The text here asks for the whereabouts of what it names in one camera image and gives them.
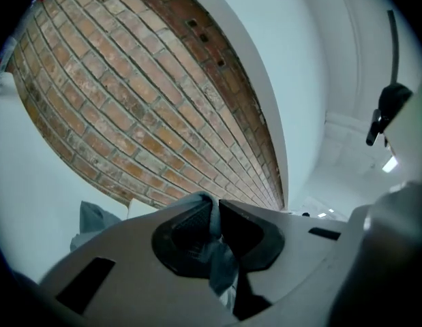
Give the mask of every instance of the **gray fabric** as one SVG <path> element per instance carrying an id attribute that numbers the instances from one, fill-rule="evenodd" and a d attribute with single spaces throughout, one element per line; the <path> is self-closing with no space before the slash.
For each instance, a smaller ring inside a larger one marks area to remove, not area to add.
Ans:
<path id="1" fill-rule="evenodd" d="M 80 203 L 80 234 L 75 235 L 72 239 L 70 251 L 74 251 L 103 230 L 120 221 L 120 218 L 106 212 L 98 205 L 82 201 Z"/>
<path id="2" fill-rule="evenodd" d="M 209 222 L 209 233 L 216 238 L 220 238 L 222 235 L 222 228 L 220 223 L 220 209 L 218 208 L 218 201 L 206 191 L 197 191 L 196 193 L 191 193 L 184 198 L 169 204 L 166 208 L 170 208 L 173 206 L 179 206 L 182 204 L 187 204 L 188 202 L 196 202 L 196 201 L 211 201 L 212 202 L 212 211 L 211 211 L 211 220 Z"/>

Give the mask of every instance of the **white ceiling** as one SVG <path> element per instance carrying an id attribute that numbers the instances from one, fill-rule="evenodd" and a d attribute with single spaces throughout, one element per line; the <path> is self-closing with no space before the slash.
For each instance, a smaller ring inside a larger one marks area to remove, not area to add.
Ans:
<path id="1" fill-rule="evenodd" d="M 416 91 L 422 82 L 422 50 L 406 21 L 389 0 L 307 0 L 329 64 L 325 136 L 318 166 L 339 167 L 355 178 L 375 178 L 388 189 L 403 176 L 381 169 L 391 153 L 379 137 L 365 143 L 372 112 L 389 84 L 392 43 L 387 10 L 394 9 L 399 30 L 398 81 Z"/>

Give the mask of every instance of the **light fixture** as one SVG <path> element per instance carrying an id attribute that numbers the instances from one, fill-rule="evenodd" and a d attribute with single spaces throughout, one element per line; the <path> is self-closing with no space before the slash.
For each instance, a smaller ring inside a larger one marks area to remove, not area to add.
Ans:
<path id="1" fill-rule="evenodd" d="M 390 173 L 390 171 L 392 171 L 394 167 L 396 167 L 397 164 L 398 164 L 397 160 L 395 159 L 394 156 L 392 156 L 392 158 L 388 160 L 385 166 L 382 167 L 382 170 L 386 173 Z"/>

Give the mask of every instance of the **brick wall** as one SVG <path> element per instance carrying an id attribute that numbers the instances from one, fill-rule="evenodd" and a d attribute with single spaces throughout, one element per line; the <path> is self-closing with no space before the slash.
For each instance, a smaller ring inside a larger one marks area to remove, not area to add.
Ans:
<path id="1" fill-rule="evenodd" d="M 194 0 L 45 0 L 8 71 L 49 145 L 118 201 L 205 189 L 282 208 L 254 92 Z"/>

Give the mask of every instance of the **white wall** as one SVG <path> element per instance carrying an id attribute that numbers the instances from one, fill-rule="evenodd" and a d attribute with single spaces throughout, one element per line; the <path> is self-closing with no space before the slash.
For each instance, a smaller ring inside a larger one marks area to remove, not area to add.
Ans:
<path id="1" fill-rule="evenodd" d="M 286 205 L 322 140 L 327 64 L 305 0 L 198 0 L 237 52 L 264 112 Z"/>
<path id="2" fill-rule="evenodd" d="M 27 114 L 11 74 L 0 87 L 0 248 L 9 265 L 34 281 L 70 252 L 81 201 L 120 219 L 127 207 L 71 170 Z"/>
<path id="3" fill-rule="evenodd" d="M 416 91 L 422 82 L 422 48 L 412 29 L 390 0 L 345 0 L 355 25 L 359 49 L 358 106 L 353 116 L 371 119 L 378 97 L 391 79 L 392 41 L 387 10 L 394 10 L 399 33 L 398 82 Z"/>

